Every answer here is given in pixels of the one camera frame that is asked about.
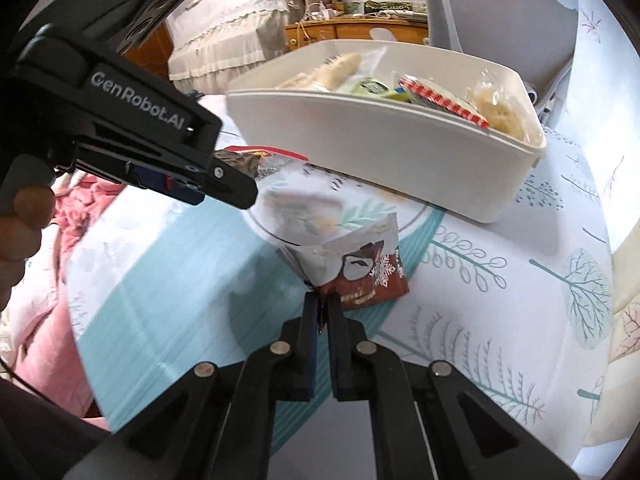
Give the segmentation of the person left hand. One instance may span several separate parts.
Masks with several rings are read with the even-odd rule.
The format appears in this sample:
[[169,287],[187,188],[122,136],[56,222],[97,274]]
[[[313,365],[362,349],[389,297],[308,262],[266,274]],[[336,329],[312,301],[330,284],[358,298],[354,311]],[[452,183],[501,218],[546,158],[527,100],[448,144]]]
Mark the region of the person left hand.
[[41,245],[41,232],[50,223],[55,195],[50,188],[29,186],[18,191],[13,212],[1,217],[0,309],[4,310],[14,287],[24,278],[25,262]]

